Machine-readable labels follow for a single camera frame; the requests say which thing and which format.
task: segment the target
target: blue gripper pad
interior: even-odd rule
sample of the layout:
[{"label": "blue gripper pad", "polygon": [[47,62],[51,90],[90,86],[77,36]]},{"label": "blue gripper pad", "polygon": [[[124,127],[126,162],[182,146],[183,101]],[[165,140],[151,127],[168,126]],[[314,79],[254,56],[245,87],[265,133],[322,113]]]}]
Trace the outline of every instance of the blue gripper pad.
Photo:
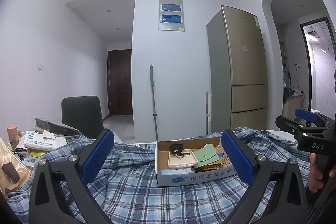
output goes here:
[{"label": "blue gripper pad", "polygon": [[80,153],[81,159],[78,166],[81,169],[81,181],[84,185],[94,182],[113,145],[113,132],[111,130],[104,130],[94,143],[88,145]]},{"label": "blue gripper pad", "polygon": [[232,130],[227,130],[222,133],[222,147],[227,153],[233,167],[240,180],[248,185],[254,182],[254,174],[258,168],[255,154],[252,149],[243,144]]},{"label": "blue gripper pad", "polygon": [[314,113],[298,108],[295,110],[295,116],[307,122],[316,122],[317,117]]}]

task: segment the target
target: blue logo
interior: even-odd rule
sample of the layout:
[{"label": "blue logo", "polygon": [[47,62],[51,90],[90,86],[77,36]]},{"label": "blue logo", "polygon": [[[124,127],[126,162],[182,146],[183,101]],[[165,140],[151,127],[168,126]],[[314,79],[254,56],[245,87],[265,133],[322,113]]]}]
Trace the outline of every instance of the blue logo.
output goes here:
[{"label": "blue logo", "polygon": [[185,178],[173,178],[171,182],[183,182],[185,181]]}]

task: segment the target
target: blue panel window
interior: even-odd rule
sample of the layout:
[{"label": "blue panel window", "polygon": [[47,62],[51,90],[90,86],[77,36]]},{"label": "blue panel window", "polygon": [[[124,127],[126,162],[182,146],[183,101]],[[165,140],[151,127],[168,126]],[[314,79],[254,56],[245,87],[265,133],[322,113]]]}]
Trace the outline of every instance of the blue panel window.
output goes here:
[{"label": "blue panel window", "polygon": [[181,5],[178,4],[161,4],[161,11],[180,12]]},{"label": "blue panel window", "polygon": [[177,15],[161,15],[162,23],[182,23],[182,16]]}]

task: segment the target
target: green card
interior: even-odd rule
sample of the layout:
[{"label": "green card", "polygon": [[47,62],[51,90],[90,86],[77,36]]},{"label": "green card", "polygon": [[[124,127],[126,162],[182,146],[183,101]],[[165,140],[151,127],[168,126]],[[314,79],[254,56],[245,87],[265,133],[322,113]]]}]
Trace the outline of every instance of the green card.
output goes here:
[{"label": "green card", "polygon": [[212,144],[207,145],[206,147],[203,147],[199,150],[193,151],[193,153],[198,160],[198,164],[195,166],[195,168],[202,167],[204,165],[219,160],[216,149],[213,147]]}]

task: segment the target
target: blue plaid fabric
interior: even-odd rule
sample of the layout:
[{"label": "blue plaid fabric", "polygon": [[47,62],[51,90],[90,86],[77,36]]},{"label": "blue plaid fabric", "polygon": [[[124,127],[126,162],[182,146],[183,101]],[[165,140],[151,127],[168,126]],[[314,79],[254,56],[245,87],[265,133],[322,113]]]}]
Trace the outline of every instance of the blue plaid fabric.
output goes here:
[{"label": "blue plaid fabric", "polygon": [[[235,134],[256,154],[266,155],[270,160],[286,162],[294,156],[307,185],[310,154],[299,151],[296,142],[248,128],[238,128]],[[198,138],[220,135],[213,133]],[[65,160],[91,142],[81,136],[75,142],[43,155],[43,158]],[[137,147],[115,143],[95,182],[88,185],[89,191],[113,223],[222,223],[248,187],[234,175],[206,183],[160,188],[155,176],[154,150],[155,145]],[[9,194],[8,203],[23,223],[28,223],[33,178],[34,172],[19,191]],[[62,187],[74,216],[84,222],[65,182],[62,182]],[[274,183],[269,183],[252,222],[263,214],[273,187]]]}]

